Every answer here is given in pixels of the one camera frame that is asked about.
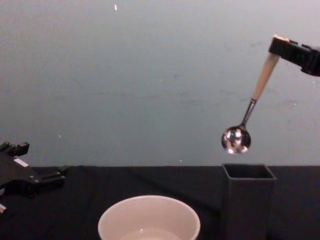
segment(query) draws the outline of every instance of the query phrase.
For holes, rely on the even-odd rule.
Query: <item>white label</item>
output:
[[[25,163],[24,161],[22,161],[22,160],[19,159],[19,158],[14,159],[14,161],[15,161],[17,164],[20,164],[22,167],[28,167],[28,166],[29,166],[27,163]]]

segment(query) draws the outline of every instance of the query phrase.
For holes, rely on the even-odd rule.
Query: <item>white bowl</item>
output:
[[[200,220],[191,207],[156,195],[120,201],[98,223],[102,240],[196,240],[199,231]]]

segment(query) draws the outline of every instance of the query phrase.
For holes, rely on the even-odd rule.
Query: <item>spoon bowl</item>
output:
[[[221,144],[229,154],[242,154],[248,151],[251,137],[244,125],[232,126],[223,132]]]

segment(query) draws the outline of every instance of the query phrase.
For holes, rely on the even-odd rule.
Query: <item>robotic arm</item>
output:
[[[301,67],[305,74],[320,77],[320,47],[274,37],[269,52]]]
[[[67,166],[58,167],[50,174],[38,174],[19,157],[28,153],[27,142],[0,145],[0,198],[5,195],[22,195],[34,198],[43,190],[62,187],[68,171]],[[7,208],[0,204],[0,216]]]

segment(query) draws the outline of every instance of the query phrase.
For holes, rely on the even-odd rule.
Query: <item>bowl rim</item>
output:
[[[193,215],[193,217],[195,218],[195,224],[196,224],[196,227],[195,227],[195,231],[194,231],[194,234],[193,236],[191,237],[190,240],[195,240],[197,239],[197,237],[199,236],[199,233],[200,233],[200,228],[201,228],[201,222],[200,222],[200,219],[199,219],[199,216],[198,214],[196,213],[196,211],[190,207],[188,204],[186,204],[185,202],[183,201],[180,201],[178,199],[175,199],[175,198],[172,198],[172,197],[168,197],[168,196],[162,196],[162,195],[140,195],[140,196],[134,196],[134,197],[129,197],[129,198],[126,198],[124,200],[121,200],[113,205],[111,205],[106,211],[104,211],[104,213],[101,215],[100,219],[99,219],[99,222],[98,222],[98,233],[99,233],[99,237],[103,240],[103,237],[102,237],[102,220],[103,218],[114,208],[116,208],[117,206],[125,203],[125,202],[130,202],[132,200],[136,200],[136,199],[164,199],[164,200],[169,200],[169,201],[173,201],[173,202],[176,202],[178,204],[181,204],[182,206],[184,206],[187,210],[189,210],[191,212],[191,214]]]

